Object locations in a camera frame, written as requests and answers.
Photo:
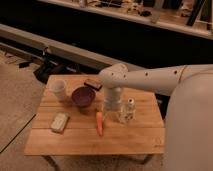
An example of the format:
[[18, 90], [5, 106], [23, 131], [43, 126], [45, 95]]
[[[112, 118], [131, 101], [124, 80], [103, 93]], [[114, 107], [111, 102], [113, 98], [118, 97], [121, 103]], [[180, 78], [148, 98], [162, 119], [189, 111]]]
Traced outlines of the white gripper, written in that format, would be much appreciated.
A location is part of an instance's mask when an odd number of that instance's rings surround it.
[[102, 126], [105, 125], [105, 122], [109, 114], [108, 111], [115, 111], [114, 116], [117, 121], [120, 121], [121, 112], [118, 110], [120, 109], [122, 103], [121, 94], [122, 89], [119, 87], [104, 89], [103, 106], [104, 109], [107, 111], [102, 112]]

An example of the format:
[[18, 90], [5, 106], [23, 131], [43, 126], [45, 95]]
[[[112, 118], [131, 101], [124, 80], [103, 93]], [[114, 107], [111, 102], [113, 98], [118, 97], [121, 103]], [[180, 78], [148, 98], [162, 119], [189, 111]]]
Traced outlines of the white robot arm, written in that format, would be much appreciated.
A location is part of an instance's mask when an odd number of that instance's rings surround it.
[[170, 98], [164, 171], [213, 171], [213, 64], [130, 71], [115, 64], [99, 72], [108, 89], [128, 87]]

